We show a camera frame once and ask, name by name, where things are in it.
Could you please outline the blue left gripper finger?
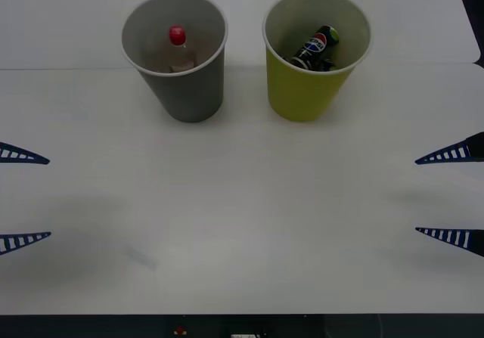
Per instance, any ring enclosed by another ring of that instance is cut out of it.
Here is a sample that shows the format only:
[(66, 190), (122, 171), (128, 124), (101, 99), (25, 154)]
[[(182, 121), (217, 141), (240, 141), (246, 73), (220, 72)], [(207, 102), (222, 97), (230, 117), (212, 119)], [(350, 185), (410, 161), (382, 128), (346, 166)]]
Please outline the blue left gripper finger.
[(23, 149), (4, 142), (0, 143), (1, 147), (1, 163), (26, 163), (48, 165), (50, 160), (34, 153), (30, 150)]
[(22, 249), (41, 240), (44, 240), (51, 236), (50, 231), (43, 231), (31, 234), (1, 234), (0, 243), (1, 251), (0, 255), (3, 256), (7, 253), (14, 252)]

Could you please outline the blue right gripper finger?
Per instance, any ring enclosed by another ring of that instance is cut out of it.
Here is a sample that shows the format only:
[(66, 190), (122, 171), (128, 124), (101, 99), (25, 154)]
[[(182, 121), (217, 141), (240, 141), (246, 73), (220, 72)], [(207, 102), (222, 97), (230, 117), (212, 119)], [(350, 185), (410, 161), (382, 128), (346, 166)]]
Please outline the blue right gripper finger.
[(436, 150), (417, 160), (417, 165), (437, 163), (482, 163), (484, 132), (472, 135), (463, 141)]
[(415, 230), (435, 240), (450, 244), (478, 256), (484, 256), (484, 230), (439, 229), (416, 227)]

